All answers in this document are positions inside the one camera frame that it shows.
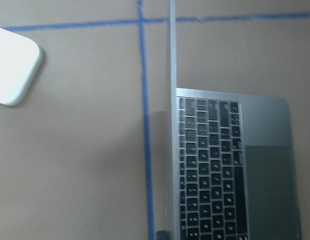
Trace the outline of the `grey laptop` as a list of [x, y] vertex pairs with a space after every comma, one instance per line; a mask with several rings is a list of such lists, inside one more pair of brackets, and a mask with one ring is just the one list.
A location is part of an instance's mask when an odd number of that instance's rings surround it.
[[169, 2], [166, 228], [158, 240], [299, 240], [285, 99], [179, 88]]

